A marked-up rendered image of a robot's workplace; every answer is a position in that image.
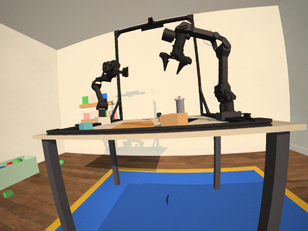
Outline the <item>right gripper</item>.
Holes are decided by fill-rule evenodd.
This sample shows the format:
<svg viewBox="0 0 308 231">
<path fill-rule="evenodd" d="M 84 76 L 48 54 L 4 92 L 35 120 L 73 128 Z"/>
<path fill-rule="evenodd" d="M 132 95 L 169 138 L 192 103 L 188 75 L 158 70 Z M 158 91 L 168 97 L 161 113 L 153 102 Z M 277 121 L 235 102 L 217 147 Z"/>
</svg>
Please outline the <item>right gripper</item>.
<svg viewBox="0 0 308 231">
<path fill-rule="evenodd" d="M 110 77 L 115 77 L 119 76 L 119 74 L 122 74 L 123 77 L 128 77 L 128 66 L 126 68 L 123 68 L 122 71 L 119 70 L 117 67 L 115 67 L 117 63 L 103 63 L 103 71 L 108 73 Z"/>
</svg>

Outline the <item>teal rectangular box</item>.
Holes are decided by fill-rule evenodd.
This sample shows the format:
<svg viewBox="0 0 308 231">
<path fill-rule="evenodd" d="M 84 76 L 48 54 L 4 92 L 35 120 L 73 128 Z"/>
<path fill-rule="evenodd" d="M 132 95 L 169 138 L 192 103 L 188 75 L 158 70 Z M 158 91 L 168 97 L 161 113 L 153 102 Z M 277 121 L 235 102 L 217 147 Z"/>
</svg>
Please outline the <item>teal rectangular box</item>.
<svg viewBox="0 0 308 231">
<path fill-rule="evenodd" d="M 92 122 L 89 123 L 79 123 L 79 130 L 93 129 Z"/>
</svg>

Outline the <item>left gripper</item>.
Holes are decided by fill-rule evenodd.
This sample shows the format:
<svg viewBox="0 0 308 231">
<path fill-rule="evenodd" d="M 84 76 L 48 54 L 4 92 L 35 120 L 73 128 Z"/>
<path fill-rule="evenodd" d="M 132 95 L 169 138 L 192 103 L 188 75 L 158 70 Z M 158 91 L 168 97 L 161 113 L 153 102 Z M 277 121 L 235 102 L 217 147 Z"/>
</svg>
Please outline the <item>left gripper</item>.
<svg viewBox="0 0 308 231">
<path fill-rule="evenodd" d="M 172 52 L 170 52 L 170 55 L 167 54 L 166 52 L 160 52 L 159 57 L 161 57 L 162 61 L 163 61 L 163 67 L 164 67 L 164 71 L 166 71 L 167 68 L 167 64 L 169 62 L 168 59 L 174 59 L 174 60 L 179 60 L 179 66 L 177 69 L 177 73 L 176 75 L 178 75 L 178 73 L 181 71 L 181 69 L 188 65 L 188 64 L 192 64 L 192 59 L 188 56 L 182 56 L 182 51 L 184 51 L 184 46 L 179 44 L 179 43 L 174 43 L 174 45 L 172 45 L 173 49 Z"/>
</svg>

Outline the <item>orange flat rectangular board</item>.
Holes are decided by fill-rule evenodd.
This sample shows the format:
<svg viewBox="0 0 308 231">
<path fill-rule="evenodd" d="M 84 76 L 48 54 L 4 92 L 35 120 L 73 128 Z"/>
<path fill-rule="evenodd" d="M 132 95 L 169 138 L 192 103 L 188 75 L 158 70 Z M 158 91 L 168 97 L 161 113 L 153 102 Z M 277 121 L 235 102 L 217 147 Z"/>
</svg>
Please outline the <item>orange flat rectangular board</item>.
<svg viewBox="0 0 308 231">
<path fill-rule="evenodd" d="M 145 128 L 145 127 L 154 127 L 152 120 L 124 122 L 113 128 Z"/>
</svg>

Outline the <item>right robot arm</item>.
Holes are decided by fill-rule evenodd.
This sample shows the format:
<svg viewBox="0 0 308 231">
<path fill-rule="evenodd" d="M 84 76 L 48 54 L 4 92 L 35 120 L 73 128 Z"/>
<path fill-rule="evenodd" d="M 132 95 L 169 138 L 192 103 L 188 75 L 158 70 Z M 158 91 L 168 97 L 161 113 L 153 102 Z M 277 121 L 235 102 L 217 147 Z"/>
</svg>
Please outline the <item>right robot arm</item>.
<svg viewBox="0 0 308 231">
<path fill-rule="evenodd" d="M 111 64 L 117 63 L 116 67 L 120 68 L 120 63 L 119 61 L 112 60 L 112 61 L 107 61 Z M 104 74 L 106 72 L 102 73 L 101 77 L 96 77 L 96 79 L 92 82 L 91 87 L 95 91 L 97 99 L 99 100 L 96 106 L 96 110 L 99 110 L 99 117 L 106 117 L 105 111 L 108 110 L 108 101 L 106 99 L 103 99 L 102 93 L 101 93 L 101 86 L 102 84 L 97 84 L 96 82 L 111 82 L 113 77 L 110 77 L 108 73 Z"/>
</svg>

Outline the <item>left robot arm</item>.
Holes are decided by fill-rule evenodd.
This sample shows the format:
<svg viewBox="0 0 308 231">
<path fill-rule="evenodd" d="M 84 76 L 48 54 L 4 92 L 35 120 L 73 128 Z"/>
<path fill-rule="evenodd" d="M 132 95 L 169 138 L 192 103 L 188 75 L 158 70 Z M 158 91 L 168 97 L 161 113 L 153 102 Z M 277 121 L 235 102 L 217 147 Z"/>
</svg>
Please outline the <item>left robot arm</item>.
<svg viewBox="0 0 308 231">
<path fill-rule="evenodd" d="M 233 101 L 236 100 L 236 95 L 231 91 L 231 86 L 228 83 L 228 56 L 231 52 L 231 44 L 218 32 L 196 28 L 188 22 L 180 23 L 180 25 L 175 27 L 175 30 L 165 28 L 161 40 L 172 43 L 175 38 L 174 43 L 184 46 L 185 41 L 191 37 L 211 42 L 218 58 L 218 85 L 214 86 L 214 94 L 218 102 L 220 102 L 219 111 L 220 113 L 236 112 Z M 217 46 L 216 40 L 220 40 L 222 43 Z"/>
</svg>

